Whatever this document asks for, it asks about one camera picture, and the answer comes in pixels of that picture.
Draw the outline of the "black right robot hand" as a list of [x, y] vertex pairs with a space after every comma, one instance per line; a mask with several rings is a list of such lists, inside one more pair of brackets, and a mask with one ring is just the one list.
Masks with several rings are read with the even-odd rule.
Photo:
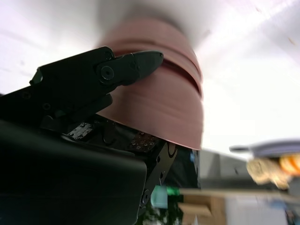
[[163, 59], [100, 47], [40, 66], [28, 87], [1, 96], [1, 224], [136, 223], [176, 145], [98, 112]]

